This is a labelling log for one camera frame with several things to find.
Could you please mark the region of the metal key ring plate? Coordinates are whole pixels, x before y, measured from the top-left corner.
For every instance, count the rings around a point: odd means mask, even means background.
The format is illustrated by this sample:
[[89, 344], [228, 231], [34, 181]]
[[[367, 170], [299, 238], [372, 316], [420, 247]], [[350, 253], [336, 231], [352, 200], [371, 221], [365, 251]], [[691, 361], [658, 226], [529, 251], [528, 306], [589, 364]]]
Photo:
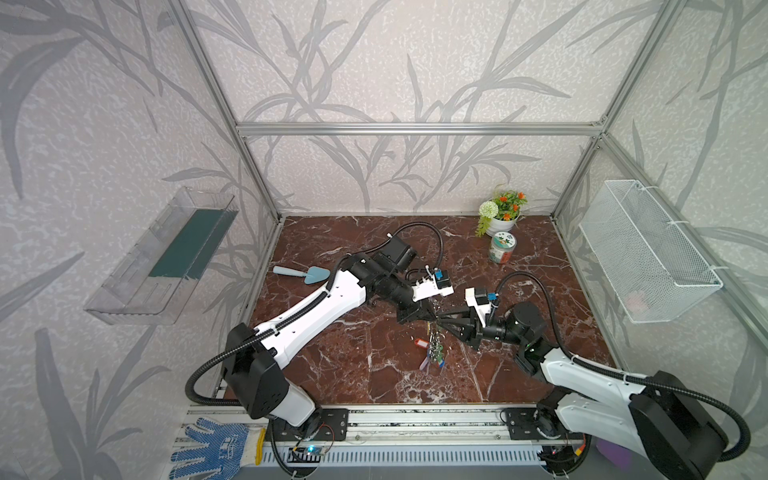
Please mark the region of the metal key ring plate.
[[417, 339], [423, 339], [429, 343], [428, 348], [421, 348], [415, 344], [424, 351], [424, 358], [420, 363], [419, 370], [428, 372], [432, 366], [442, 369], [446, 361], [446, 350], [443, 343], [444, 336], [437, 321], [426, 321], [425, 325], [425, 334], [414, 339], [414, 344]]

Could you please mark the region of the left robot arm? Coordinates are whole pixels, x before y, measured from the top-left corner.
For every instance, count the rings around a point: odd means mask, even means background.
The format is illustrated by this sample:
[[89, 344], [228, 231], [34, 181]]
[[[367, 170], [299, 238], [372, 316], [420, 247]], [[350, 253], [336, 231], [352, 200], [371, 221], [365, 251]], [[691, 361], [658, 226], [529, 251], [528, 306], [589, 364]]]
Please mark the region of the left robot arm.
[[[415, 257], [415, 250], [398, 233], [378, 246], [344, 255], [327, 280], [290, 309], [254, 328], [233, 328], [225, 351], [190, 375], [187, 398], [200, 405], [242, 406], [253, 419], [279, 419], [293, 427], [314, 421], [320, 406], [285, 377], [284, 368], [333, 322], [375, 298], [394, 306], [400, 324], [435, 320], [430, 300], [452, 294], [451, 280], [440, 267], [426, 266], [423, 278], [410, 281], [406, 273]], [[222, 368], [234, 399], [196, 392], [197, 381], [216, 366]]]

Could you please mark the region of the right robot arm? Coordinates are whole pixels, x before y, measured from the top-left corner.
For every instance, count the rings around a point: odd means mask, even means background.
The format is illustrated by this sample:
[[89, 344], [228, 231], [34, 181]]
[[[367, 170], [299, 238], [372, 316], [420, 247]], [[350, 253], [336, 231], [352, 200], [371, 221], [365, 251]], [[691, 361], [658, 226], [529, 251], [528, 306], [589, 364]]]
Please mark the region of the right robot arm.
[[562, 428], [609, 441], [645, 457], [667, 479], [704, 479], [716, 464], [747, 452], [750, 427], [729, 405], [686, 388], [668, 372], [633, 374], [569, 351], [551, 294], [544, 295], [547, 319], [530, 301], [497, 318], [511, 278], [503, 277], [492, 293], [471, 290], [465, 307], [435, 320], [472, 347], [483, 340], [516, 346], [518, 367], [553, 387], [538, 405], [545, 431]]

